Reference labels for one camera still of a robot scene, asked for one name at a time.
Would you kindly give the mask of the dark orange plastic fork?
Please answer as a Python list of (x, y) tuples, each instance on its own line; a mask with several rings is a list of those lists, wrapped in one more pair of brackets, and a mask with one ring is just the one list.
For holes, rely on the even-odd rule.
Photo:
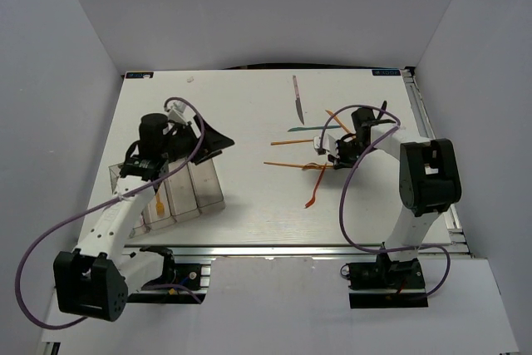
[(311, 198), (307, 201), (307, 203), (304, 205), (304, 208), (305, 209), (308, 209), (310, 208), (312, 205), (314, 205), (315, 201), (316, 201), (316, 195), (317, 195), (317, 192), (318, 192), (318, 188), (323, 180), (323, 176), (324, 176), (324, 173), (326, 170), (318, 170), (319, 171), (319, 175), (317, 177), (317, 180), (316, 180), (316, 183), (313, 187), (313, 192), (312, 192), (312, 195), (311, 195)]

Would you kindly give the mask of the small orange plastic fork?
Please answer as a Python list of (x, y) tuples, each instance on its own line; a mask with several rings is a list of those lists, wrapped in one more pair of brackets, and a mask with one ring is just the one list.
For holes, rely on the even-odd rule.
[(163, 204), (163, 202), (161, 201), (160, 199), (160, 193), (157, 192), (155, 194), (155, 209), (156, 209), (156, 213), (159, 217), (164, 217), (165, 216), (165, 206)]

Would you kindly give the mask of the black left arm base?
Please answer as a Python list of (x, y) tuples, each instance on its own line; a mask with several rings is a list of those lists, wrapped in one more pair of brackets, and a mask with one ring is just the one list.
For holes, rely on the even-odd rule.
[(200, 304), (209, 285), (209, 265), (178, 260), (171, 249), (142, 247), (124, 258), (121, 273), (128, 303)]

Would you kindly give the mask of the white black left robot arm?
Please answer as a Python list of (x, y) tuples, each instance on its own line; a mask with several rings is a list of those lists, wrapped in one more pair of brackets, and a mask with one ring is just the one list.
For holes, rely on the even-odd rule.
[(198, 116), (191, 122), (178, 111), (142, 116), (139, 138), (118, 165), (115, 203), (72, 251), (54, 260), (59, 309), (112, 322), (133, 293), (174, 287), (181, 272), (170, 249), (146, 246), (124, 255), (126, 242), (138, 228), (169, 228), (223, 209), (213, 159), (232, 145)]

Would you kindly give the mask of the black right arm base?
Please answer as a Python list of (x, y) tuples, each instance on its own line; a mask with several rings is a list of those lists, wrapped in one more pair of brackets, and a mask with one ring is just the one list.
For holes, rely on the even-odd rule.
[(427, 308), (426, 283), (418, 259), (391, 261), (379, 254), (372, 262), (344, 264), (350, 309)]

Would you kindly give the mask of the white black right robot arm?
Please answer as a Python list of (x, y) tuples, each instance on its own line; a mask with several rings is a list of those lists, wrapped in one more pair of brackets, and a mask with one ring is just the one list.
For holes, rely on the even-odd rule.
[(362, 106), (352, 113), (354, 138), (337, 141), (337, 155), (329, 159), (339, 168), (350, 167), (342, 189), (339, 217), (343, 217), (347, 188), (364, 158), (381, 150), (399, 162), (398, 192), (401, 212), (394, 229), (375, 254), (389, 259), (377, 264), (377, 281), (395, 287), (406, 276), (402, 263), (417, 258), (430, 227), (461, 198), (461, 180), (452, 142), (409, 131), (390, 112)]

